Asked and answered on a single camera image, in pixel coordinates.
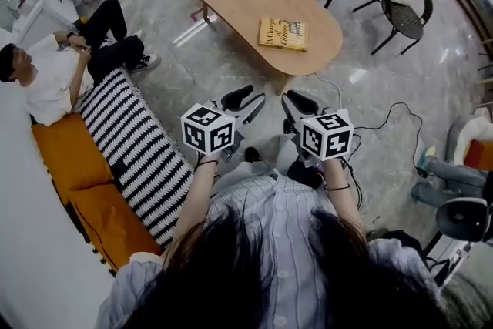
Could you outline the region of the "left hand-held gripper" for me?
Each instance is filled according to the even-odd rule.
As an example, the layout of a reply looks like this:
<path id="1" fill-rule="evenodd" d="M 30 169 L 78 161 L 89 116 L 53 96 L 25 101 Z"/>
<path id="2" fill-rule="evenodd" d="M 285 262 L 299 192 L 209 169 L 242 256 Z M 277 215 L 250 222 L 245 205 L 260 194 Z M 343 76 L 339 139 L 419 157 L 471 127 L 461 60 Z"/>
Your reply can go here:
<path id="1" fill-rule="evenodd" d="M 199 155 L 219 153 L 228 163 L 244 140 L 240 130 L 252 123 L 265 105 L 264 93 L 253 95 L 253 85 L 227 93 L 220 101 L 195 104 L 181 116 L 183 143 Z"/>

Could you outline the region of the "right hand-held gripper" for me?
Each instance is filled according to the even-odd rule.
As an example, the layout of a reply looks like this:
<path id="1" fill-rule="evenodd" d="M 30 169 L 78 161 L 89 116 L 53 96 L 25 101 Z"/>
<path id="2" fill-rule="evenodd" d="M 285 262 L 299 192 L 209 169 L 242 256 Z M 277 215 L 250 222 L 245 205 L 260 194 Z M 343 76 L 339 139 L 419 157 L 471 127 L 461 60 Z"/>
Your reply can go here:
<path id="1" fill-rule="evenodd" d="M 322 99 L 292 89 L 281 95 L 281 105 L 296 130 L 292 141 L 305 166 L 350 152 L 354 125 L 346 109 L 325 113 L 328 105 Z"/>

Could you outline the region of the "yellow book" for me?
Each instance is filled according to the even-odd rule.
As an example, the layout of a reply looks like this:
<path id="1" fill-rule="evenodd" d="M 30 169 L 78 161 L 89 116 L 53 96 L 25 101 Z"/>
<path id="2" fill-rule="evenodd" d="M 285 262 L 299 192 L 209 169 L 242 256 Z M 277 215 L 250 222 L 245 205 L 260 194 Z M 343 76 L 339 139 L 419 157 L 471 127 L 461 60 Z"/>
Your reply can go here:
<path id="1" fill-rule="evenodd" d="M 308 27 L 302 22 L 280 18 L 262 18 L 260 20 L 258 44 L 275 49 L 306 52 Z"/>

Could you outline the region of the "person's right forearm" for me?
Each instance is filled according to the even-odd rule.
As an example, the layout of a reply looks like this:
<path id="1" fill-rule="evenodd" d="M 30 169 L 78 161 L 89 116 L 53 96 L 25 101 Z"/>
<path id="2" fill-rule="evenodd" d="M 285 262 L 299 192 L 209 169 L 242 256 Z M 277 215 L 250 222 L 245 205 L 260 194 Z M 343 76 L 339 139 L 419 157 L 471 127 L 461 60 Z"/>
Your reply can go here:
<path id="1" fill-rule="evenodd" d="M 338 158 L 323 162 L 325 185 L 329 188 L 346 186 L 348 183 L 341 162 Z M 337 215 L 347 221 L 362 240 L 366 240 L 363 220 L 358 212 L 351 190 L 326 191 L 328 199 L 334 205 Z"/>

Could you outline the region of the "person's left forearm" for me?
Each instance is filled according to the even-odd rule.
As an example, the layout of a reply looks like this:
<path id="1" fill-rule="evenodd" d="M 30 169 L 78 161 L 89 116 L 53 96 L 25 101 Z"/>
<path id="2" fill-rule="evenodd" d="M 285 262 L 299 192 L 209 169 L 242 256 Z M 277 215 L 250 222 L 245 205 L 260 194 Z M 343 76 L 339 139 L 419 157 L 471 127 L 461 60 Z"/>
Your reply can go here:
<path id="1" fill-rule="evenodd" d="M 219 153 L 202 156 L 198 163 L 214 159 L 219 161 L 219 156 Z M 200 224 L 205 220 L 210 204 L 209 201 L 216 174 L 216 166 L 217 165 L 214 165 L 213 163 L 209 163 L 199 166 L 194 170 L 191 186 L 174 228 L 172 243 L 162 254 L 164 260 L 171 258 L 174 250 L 184 239 L 185 235 L 197 224 Z"/>

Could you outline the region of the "wooden coffee table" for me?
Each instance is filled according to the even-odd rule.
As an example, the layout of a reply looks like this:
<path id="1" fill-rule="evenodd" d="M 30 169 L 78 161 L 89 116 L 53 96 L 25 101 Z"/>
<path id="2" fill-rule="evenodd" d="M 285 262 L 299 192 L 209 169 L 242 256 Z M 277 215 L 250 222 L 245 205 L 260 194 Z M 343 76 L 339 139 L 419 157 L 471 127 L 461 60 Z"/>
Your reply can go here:
<path id="1" fill-rule="evenodd" d="M 339 23 L 316 0 L 200 1 L 203 3 L 203 11 L 212 10 L 263 59 L 263 68 L 270 74 L 277 95 L 283 93 L 291 79 L 309 76 L 328 66 L 343 44 Z M 263 17 L 306 23 L 308 50 L 295 52 L 260 46 L 258 35 Z"/>

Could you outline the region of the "light jeans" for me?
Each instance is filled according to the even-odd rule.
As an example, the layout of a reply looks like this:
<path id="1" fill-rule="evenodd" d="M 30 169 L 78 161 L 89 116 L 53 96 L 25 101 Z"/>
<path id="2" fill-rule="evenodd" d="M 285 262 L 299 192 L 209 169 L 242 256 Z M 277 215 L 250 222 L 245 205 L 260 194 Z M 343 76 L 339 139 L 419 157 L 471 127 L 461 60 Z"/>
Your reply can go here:
<path id="1" fill-rule="evenodd" d="M 288 169 L 298 157 L 297 147 L 293 141 L 294 134 L 279 135 L 270 139 L 260 150 L 260 154 L 266 154 L 261 161 L 238 164 L 228 176 L 247 178 L 253 176 L 274 176 L 277 174 L 287 176 Z"/>

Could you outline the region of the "black waist pouch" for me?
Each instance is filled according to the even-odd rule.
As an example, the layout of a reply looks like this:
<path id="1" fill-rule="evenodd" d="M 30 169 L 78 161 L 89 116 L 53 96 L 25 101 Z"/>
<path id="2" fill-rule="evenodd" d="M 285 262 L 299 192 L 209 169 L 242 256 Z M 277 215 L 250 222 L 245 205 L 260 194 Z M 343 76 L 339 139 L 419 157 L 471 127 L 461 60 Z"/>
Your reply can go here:
<path id="1" fill-rule="evenodd" d="M 317 167 L 306 167 L 301 161 L 295 161 L 290 165 L 287 176 L 312 189 L 318 189 L 324 182 L 324 176 Z"/>

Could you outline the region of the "black round-back chair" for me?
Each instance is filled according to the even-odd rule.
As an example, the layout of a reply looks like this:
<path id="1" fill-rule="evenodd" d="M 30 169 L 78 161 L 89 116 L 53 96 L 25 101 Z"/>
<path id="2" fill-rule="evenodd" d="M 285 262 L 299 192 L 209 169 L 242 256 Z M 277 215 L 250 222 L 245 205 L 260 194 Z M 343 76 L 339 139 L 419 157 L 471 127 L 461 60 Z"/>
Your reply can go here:
<path id="1" fill-rule="evenodd" d="M 413 40 L 410 45 L 401 51 L 401 55 L 406 53 L 423 38 L 424 26 L 429 22 L 432 16 L 433 2 L 432 0 L 422 0 L 424 7 L 423 12 L 419 15 L 412 8 L 410 1 L 411 0 L 370 0 L 352 10 L 352 12 L 357 12 L 378 2 L 381 5 L 385 17 L 392 25 L 390 35 L 371 52 L 371 55 L 375 55 L 379 52 L 398 33 Z"/>

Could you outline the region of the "orange cushion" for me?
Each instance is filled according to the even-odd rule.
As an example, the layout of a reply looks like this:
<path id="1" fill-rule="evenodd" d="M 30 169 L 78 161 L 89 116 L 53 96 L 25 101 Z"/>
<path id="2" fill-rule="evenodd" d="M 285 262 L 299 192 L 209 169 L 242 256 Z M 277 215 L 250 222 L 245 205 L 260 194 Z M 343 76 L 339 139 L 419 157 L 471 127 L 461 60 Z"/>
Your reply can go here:
<path id="1" fill-rule="evenodd" d="M 63 205 L 73 191 L 113 181 L 109 164 L 78 113 L 50 126 L 33 125 L 32 133 Z"/>
<path id="2" fill-rule="evenodd" d="M 69 202 L 90 241 L 114 271 L 126 265 L 134 253 L 161 254 L 159 244 L 114 184 L 72 191 Z"/>

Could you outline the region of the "white rounded floor device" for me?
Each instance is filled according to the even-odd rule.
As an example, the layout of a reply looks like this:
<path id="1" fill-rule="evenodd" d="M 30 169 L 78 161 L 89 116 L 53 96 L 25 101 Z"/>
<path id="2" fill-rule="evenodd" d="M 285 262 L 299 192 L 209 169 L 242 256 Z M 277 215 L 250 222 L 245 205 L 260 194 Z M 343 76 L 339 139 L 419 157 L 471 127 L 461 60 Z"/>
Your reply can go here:
<path id="1" fill-rule="evenodd" d="M 493 204 L 482 198 L 460 197 L 441 204 L 438 229 L 447 237 L 472 243 L 493 239 Z"/>

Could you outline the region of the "white sink cabinet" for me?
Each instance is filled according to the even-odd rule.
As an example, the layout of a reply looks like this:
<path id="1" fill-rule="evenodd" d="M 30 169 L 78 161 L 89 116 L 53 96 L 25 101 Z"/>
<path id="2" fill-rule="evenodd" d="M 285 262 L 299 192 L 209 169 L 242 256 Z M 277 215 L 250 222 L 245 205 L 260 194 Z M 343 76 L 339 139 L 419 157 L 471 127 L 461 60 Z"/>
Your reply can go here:
<path id="1" fill-rule="evenodd" d="M 14 15 L 14 43 L 24 49 L 79 18 L 73 0 L 8 0 L 7 8 Z"/>

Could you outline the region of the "striped sofa with orange frame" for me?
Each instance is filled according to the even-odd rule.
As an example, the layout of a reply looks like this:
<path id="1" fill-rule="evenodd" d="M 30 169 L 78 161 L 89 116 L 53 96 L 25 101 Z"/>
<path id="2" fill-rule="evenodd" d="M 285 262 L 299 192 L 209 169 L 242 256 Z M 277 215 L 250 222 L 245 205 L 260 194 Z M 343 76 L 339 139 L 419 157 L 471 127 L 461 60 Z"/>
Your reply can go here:
<path id="1" fill-rule="evenodd" d="M 109 73 L 86 94 L 79 113 L 117 189 L 158 245 L 167 248 L 192 179 L 191 165 L 124 69 Z"/>

